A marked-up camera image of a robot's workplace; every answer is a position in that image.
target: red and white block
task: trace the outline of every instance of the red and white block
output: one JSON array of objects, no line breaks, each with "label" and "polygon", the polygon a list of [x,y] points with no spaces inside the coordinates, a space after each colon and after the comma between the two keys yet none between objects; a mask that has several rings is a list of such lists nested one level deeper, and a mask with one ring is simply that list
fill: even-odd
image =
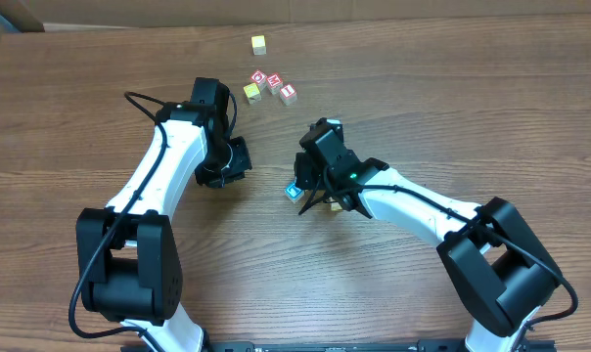
[{"label": "red and white block", "polygon": [[281,88],[280,90],[280,99],[283,100],[286,106],[293,104],[297,100],[297,92],[294,89],[294,86],[288,84]]},{"label": "red and white block", "polygon": [[274,73],[267,77],[267,84],[269,85],[269,91],[272,92],[272,95],[278,94],[280,89],[283,88],[283,80],[278,73]]},{"label": "red and white block", "polygon": [[267,86],[267,75],[261,72],[260,69],[257,69],[256,72],[250,76],[250,81],[256,83],[258,90],[262,91]]}]

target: tabletop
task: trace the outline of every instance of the tabletop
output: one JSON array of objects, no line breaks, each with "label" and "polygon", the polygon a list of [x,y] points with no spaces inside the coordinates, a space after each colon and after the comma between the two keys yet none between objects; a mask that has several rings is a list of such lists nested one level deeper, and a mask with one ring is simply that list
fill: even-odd
[{"label": "tabletop", "polygon": [[[267,55],[250,38],[264,34]],[[286,107],[243,87],[261,69]],[[173,220],[182,303],[213,340],[463,337],[472,318],[435,250],[388,223],[285,197],[320,117],[346,144],[452,198],[511,201],[576,288],[579,311],[528,336],[591,351],[591,15],[4,35],[0,46],[0,350],[115,351],[68,327],[75,220],[128,180],[154,128],[127,90],[187,100],[196,77],[236,94],[253,170],[191,181]],[[567,308],[562,288],[539,314]],[[78,307],[85,330],[113,327]]]}]

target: black cable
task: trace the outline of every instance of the black cable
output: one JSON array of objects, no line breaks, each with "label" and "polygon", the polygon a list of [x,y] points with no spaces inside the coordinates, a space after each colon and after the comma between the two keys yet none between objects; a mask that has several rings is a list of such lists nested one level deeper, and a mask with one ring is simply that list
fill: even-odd
[{"label": "black cable", "polygon": [[113,221],[113,224],[109,227],[106,234],[102,237],[100,244],[98,245],[97,249],[93,253],[93,256],[91,257],[91,259],[89,259],[87,266],[84,268],[84,271],[82,272],[82,275],[80,276],[80,279],[78,280],[78,283],[76,284],[76,287],[73,290],[73,294],[71,295],[71,301],[69,302],[69,313],[68,313],[69,326],[71,327],[71,330],[76,335],[78,335],[82,338],[99,338],[99,337],[111,336],[111,335],[118,334],[121,332],[134,331],[134,332],[137,332],[140,337],[145,336],[146,339],[150,342],[150,344],[152,344],[152,346],[157,351],[161,352],[161,351],[163,351],[163,349],[159,346],[157,341],[148,333],[147,329],[143,329],[141,327],[121,327],[121,328],[116,328],[116,329],[111,329],[111,330],[100,331],[100,332],[86,332],[86,331],[81,330],[78,327],[78,324],[76,323],[76,318],[75,318],[75,310],[76,310],[76,304],[78,302],[78,297],[80,296],[80,292],[82,291],[82,288],[85,285],[85,281],[86,281],[87,277],[89,276],[91,269],[93,268],[96,258],[100,255],[100,253],[102,253],[104,248],[108,247],[109,244],[111,243],[111,240],[114,237],[116,228],[119,226],[119,224],[121,223],[121,220],[124,218],[124,216],[128,214],[128,212],[130,211],[130,209],[132,208],[134,203],[140,198],[141,193],[144,191],[146,186],[148,186],[150,179],[152,178],[152,176],[155,174],[155,172],[159,168],[159,164],[165,155],[165,151],[167,150],[167,133],[165,132],[165,129],[162,127],[162,124],[157,121],[157,118],[151,112],[149,112],[147,109],[142,107],[139,103],[137,103],[131,97],[145,99],[145,100],[160,104],[162,106],[164,106],[164,102],[162,102],[158,99],[152,98],[152,97],[145,96],[143,94],[138,94],[138,93],[133,93],[133,92],[124,93],[124,97],[128,100],[128,102],[130,102],[130,104],[132,104],[137,109],[142,111],[145,115],[147,115],[155,123],[155,125],[159,129],[160,134],[162,136],[162,143],[160,145],[159,155],[157,156],[155,163],[152,165],[152,167],[150,168],[150,170],[146,174],[146,177],[143,179],[143,181],[141,181],[141,184],[139,185],[137,190],[135,190],[135,192],[132,194],[132,197],[128,201],[128,204],[126,204],[126,206],[123,207],[123,209],[119,212],[119,214],[117,214],[115,220]]},{"label": "black cable", "polygon": [[235,122],[237,122],[237,100],[235,99],[235,95],[232,93],[228,93],[230,95],[230,98],[233,100],[233,119],[232,121],[230,121],[230,126],[228,126],[228,129],[226,130],[226,133],[224,133],[224,137],[226,138],[226,140],[230,139],[230,136],[233,134],[233,130],[235,129]]},{"label": "black cable", "polygon": [[[327,168],[325,168],[324,172],[322,172],[322,179],[324,180],[326,188],[332,189],[332,187],[329,187],[330,182],[328,181]],[[358,186],[358,187],[343,189],[343,190],[339,190],[339,191],[335,191],[335,192],[328,192],[323,197],[318,198],[316,200],[312,200],[313,196],[314,196],[314,194],[313,194],[306,201],[306,204],[304,205],[304,207],[302,208],[302,210],[299,212],[298,215],[301,215],[302,213],[304,213],[306,210],[310,209],[314,205],[316,205],[322,201],[326,201],[329,198],[342,196],[342,195],[349,194],[352,192],[359,193],[363,190],[389,190],[389,191],[394,191],[394,192],[401,192],[401,193],[404,193],[407,195],[411,195],[411,196],[429,204],[430,206],[434,207],[435,209],[438,209],[439,211],[444,212],[448,216],[456,218],[458,220],[461,220],[466,224],[471,225],[474,223],[473,220],[468,219],[465,216],[456,213],[451,208],[447,208],[447,207],[437,203],[436,201],[434,201],[434,200],[432,200],[432,199],[430,199],[418,192],[415,192],[415,191],[409,190],[409,189],[405,189],[405,188],[397,186],[397,185],[392,185],[392,186],[391,185]],[[498,235],[497,233],[495,233],[491,229],[486,228],[486,227],[483,227],[483,229],[491,237],[493,237],[497,241],[500,241],[501,243],[505,244],[510,249],[516,251],[518,254],[527,257],[528,259],[532,260],[535,264],[537,264],[539,267],[541,267],[543,270],[547,271],[557,282],[559,282],[559,284],[563,285],[563,287],[568,292],[569,297],[571,298],[571,305],[569,306],[569,308],[567,310],[560,312],[560,313],[556,313],[556,314],[551,314],[551,315],[547,315],[547,316],[543,316],[543,317],[539,317],[539,318],[534,318],[534,319],[531,319],[531,320],[527,321],[526,323],[524,323],[521,327],[521,331],[518,335],[518,338],[516,339],[516,342],[514,344],[514,346],[516,348],[517,348],[517,346],[519,346],[520,343],[522,343],[526,332],[528,330],[533,330],[534,325],[537,325],[537,324],[543,323],[543,322],[548,322],[548,321],[556,321],[556,320],[568,317],[568,316],[572,315],[576,311],[576,309],[578,309],[578,295],[576,294],[576,291],[574,290],[573,286],[568,282],[568,280],[566,280],[566,278],[563,275],[558,274],[552,268],[550,268],[548,265],[546,265],[543,261],[541,261],[540,259],[538,259],[534,255],[528,253],[525,249],[522,249],[521,247],[514,244],[513,242]]]}]

